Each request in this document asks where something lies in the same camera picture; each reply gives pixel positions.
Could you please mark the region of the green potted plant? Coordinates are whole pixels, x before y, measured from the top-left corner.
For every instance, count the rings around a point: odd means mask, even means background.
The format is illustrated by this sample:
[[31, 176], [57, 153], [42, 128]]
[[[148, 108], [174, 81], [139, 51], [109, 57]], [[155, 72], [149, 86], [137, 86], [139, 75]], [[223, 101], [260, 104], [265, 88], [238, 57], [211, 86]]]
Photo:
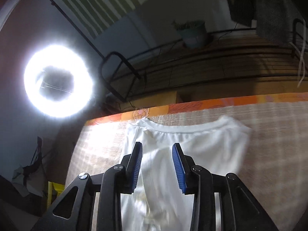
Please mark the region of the green potted plant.
[[188, 48], [201, 48], [205, 45], [207, 31], [203, 20], [187, 21], [185, 23], [177, 23], [173, 20], [172, 25]]

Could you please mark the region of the plaid beige bed cover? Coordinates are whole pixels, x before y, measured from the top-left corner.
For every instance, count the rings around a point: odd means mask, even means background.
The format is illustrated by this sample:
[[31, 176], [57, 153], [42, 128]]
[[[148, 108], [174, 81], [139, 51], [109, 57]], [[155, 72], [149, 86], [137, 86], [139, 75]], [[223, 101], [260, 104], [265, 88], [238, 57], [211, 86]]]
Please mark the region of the plaid beige bed cover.
[[[144, 118], [165, 126], [191, 126], [222, 116], [234, 118], [252, 131], [242, 165], [235, 174], [279, 230], [294, 229], [307, 209], [307, 101], [228, 106]], [[130, 124], [139, 120], [84, 125], [66, 183], [81, 172], [99, 174], [117, 164], [124, 156]]]

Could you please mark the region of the black metal clothes rack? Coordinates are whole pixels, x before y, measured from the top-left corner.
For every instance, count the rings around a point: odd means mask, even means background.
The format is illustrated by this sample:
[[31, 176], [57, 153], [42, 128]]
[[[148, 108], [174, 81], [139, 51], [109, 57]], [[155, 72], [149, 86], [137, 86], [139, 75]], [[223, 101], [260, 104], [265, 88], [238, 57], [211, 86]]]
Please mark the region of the black metal clothes rack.
[[[98, 56], [96, 78], [120, 101], [158, 91], [251, 79], [307, 81], [289, 37], [280, 46], [257, 35], [257, 20], [235, 23], [227, 0], [148, 0], [92, 39], [58, 1], [51, 4]], [[205, 45], [188, 48], [172, 25], [203, 20]]]

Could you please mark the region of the black hanging jacket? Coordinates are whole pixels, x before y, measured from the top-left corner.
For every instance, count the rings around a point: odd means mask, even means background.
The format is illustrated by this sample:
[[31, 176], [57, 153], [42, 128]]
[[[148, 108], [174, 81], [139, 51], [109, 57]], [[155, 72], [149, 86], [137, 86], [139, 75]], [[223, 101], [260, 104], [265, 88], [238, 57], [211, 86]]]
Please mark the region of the black hanging jacket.
[[230, 0], [227, 2], [231, 19], [235, 23], [251, 27], [252, 21], [256, 20], [256, 0], [234, 0], [234, 4]]

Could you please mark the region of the grey plaid coat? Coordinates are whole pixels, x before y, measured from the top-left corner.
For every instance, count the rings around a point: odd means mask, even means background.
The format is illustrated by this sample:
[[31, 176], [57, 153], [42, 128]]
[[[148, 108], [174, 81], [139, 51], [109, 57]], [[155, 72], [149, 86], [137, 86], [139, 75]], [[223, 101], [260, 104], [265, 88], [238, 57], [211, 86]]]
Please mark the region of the grey plaid coat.
[[295, 19], [302, 16], [291, 0], [256, 0], [257, 35], [286, 46]]

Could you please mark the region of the white t-shirt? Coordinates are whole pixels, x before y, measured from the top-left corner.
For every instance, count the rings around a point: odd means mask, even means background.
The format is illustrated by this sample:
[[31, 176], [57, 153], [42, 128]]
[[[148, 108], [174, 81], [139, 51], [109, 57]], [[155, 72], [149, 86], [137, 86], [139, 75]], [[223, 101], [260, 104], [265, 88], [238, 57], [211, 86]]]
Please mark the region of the white t-shirt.
[[193, 166], [216, 175], [237, 173], [251, 128], [229, 116], [191, 126], [165, 126], [149, 119], [130, 124], [123, 155], [141, 144], [135, 190], [121, 196], [124, 230], [189, 230], [198, 188]]

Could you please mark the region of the yellow crate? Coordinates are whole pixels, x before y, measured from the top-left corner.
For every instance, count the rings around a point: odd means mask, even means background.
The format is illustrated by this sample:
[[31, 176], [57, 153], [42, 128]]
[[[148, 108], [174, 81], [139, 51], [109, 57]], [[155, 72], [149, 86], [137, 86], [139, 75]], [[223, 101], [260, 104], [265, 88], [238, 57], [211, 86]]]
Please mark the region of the yellow crate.
[[65, 185], [55, 182], [48, 182], [47, 208], [55, 201], [55, 199], [64, 191]]

